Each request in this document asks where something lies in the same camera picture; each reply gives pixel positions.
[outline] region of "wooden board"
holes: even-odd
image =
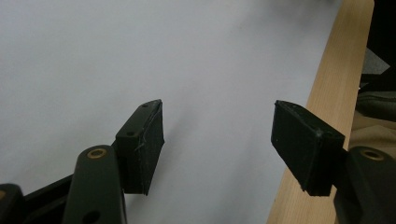
[[[343,1],[306,105],[346,136],[344,148],[351,130],[373,9],[373,0]],[[332,197],[309,197],[286,169],[267,223],[334,223],[334,192]]]

